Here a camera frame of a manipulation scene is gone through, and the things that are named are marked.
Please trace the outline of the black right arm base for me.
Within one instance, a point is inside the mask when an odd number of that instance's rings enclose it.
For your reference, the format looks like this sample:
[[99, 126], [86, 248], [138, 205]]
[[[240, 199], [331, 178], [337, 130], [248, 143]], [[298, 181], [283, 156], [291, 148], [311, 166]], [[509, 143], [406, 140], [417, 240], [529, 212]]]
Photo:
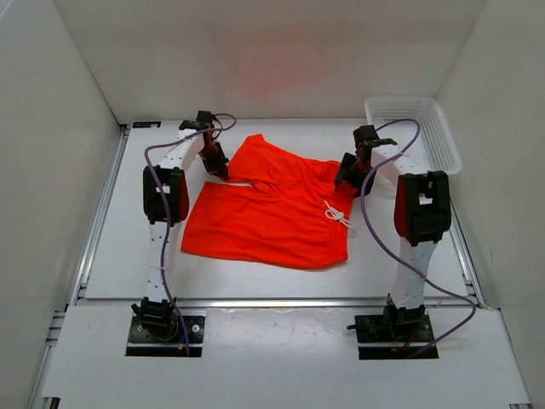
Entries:
[[397, 308], [387, 300], [380, 314], [355, 315], [347, 326], [356, 335], [359, 360], [436, 360], [439, 352], [424, 305]]

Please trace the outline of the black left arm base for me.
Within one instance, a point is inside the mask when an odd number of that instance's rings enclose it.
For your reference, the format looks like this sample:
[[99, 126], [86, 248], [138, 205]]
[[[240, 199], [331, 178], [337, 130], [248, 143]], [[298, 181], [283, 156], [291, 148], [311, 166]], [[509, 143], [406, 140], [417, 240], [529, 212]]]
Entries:
[[131, 305], [125, 355], [129, 357], [199, 358], [204, 347], [205, 316], [184, 315], [180, 321], [167, 301], [147, 297]]

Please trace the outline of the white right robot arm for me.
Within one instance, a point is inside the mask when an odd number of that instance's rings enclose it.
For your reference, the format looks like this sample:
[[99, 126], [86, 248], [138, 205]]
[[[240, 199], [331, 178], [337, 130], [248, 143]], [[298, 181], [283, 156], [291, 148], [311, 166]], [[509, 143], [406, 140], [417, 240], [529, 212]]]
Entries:
[[386, 315], [382, 329], [387, 337], [400, 341], [414, 327], [404, 311], [423, 308], [424, 288], [431, 256], [450, 229], [448, 175], [417, 164], [405, 152], [416, 142], [414, 136], [404, 148], [391, 138], [381, 138], [378, 129], [362, 125], [353, 132], [355, 153], [345, 153], [334, 181], [335, 188], [347, 184], [355, 197], [370, 194], [377, 173], [395, 187], [393, 223], [400, 237], [398, 272], [388, 302], [398, 311]]

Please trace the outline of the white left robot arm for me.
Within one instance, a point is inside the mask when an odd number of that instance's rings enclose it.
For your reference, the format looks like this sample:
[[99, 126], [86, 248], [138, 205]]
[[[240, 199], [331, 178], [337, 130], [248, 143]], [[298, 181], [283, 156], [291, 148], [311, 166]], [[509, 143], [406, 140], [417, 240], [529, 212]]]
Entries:
[[151, 302], [172, 302], [169, 278], [175, 272], [178, 237], [190, 210], [186, 174], [196, 158], [206, 172], [223, 181], [229, 178], [229, 159], [219, 142], [224, 126], [219, 116], [200, 111], [184, 120], [174, 141], [146, 147], [143, 170], [143, 210], [149, 223], [150, 256], [144, 297]]

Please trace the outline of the orange shorts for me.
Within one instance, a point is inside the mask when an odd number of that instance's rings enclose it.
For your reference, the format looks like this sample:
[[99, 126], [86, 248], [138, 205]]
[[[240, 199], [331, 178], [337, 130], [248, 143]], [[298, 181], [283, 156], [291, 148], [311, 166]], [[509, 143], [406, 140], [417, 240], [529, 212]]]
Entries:
[[303, 270], [347, 261], [355, 190], [335, 186], [339, 167], [297, 156], [261, 134], [248, 136], [228, 166], [228, 181], [204, 183], [181, 251]]

